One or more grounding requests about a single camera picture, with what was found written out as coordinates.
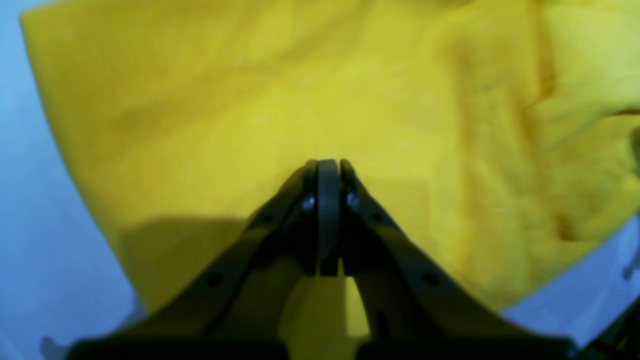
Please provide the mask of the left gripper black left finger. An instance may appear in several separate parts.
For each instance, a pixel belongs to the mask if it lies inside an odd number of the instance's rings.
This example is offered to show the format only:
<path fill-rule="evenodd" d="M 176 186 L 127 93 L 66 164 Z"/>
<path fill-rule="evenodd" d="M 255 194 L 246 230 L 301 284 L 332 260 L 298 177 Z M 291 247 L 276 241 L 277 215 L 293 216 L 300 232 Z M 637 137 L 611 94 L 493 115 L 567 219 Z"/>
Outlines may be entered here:
<path fill-rule="evenodd" d="M 299 281 L 330 260 L 330 160 L 307 161 L 238 239 L 160 311 L 69 360 L 287 360 L 278 339 Z"/>

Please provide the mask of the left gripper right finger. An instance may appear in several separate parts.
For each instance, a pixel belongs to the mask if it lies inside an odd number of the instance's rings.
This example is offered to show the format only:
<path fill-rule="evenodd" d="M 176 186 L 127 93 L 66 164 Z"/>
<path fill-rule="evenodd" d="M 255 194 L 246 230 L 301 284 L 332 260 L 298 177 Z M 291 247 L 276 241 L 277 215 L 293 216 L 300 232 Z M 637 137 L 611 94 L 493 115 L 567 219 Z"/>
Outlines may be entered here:
<path fill-rule="evenodd" d="M 359 360 L 578 360 L 565 338 L 506 321 L 465 292 L 370 195 L 327 161 L 327 273 L 354 280 L 370 330 Z"/>

